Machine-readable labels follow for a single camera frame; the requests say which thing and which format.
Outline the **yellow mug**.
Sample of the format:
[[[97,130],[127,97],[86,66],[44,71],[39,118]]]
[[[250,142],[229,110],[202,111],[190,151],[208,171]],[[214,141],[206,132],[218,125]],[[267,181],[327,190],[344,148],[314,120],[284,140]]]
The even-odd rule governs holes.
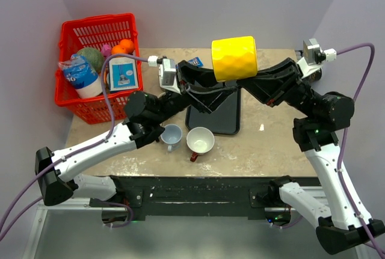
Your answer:
[[[252,36],[212,41],[211,58],[217,82],[236,81],[257,75],[256,43]]]

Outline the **dark red mug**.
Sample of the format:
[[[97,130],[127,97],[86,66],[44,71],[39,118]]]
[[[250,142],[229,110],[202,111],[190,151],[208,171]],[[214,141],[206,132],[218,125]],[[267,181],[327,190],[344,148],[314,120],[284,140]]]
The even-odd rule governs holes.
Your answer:
[[[191,162],[212,150],[215,144],[214,134],[205,127],[195,127],[191,129],[186,136],[186,143],[192,154]]]

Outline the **light grey mug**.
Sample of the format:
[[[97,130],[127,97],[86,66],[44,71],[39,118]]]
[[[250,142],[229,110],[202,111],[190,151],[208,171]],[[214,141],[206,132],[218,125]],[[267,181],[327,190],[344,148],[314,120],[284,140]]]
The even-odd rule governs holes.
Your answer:
[[[180,147],[182,135],[182,129],[176,124],[168,124],[164,127],[161,140],[167,145],[167,151],[169,153]]]

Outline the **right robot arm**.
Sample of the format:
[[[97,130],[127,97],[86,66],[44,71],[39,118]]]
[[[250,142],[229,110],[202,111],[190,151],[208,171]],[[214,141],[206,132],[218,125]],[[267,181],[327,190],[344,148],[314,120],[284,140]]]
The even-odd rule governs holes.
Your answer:
[[[293,207],[314,227],[319,243],[330,255],[384,234],[383,221],[374,219],[363,206],[341,159],[336,131],[350,126],[354,100],[335,91],[317,93],[290,58],[237,84],[267,106],[285,102],[304,114],[304,118],[294,119],[294,141],[316,171],[328,205],[288,175],[270,182],[269,202]]]

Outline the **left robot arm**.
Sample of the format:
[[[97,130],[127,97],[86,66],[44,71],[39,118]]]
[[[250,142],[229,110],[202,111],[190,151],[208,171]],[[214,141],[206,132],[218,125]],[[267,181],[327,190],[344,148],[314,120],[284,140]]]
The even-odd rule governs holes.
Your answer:
[[[82,172],[111,157],[145,147],[160,139],[163,123],[189,106],[214,112],[238,90],[236,84],[217,81],[214,71],[198,68],[186,61],[148,58],[158,68],[161,96],[135,91],[125,104],[126,118],[109,131],[67,149],[41,148],[35,156],[35,173],[46,206],[55,206],[70,198],[95,198],[119,206],[123,189],[110,177],[82,175]]]

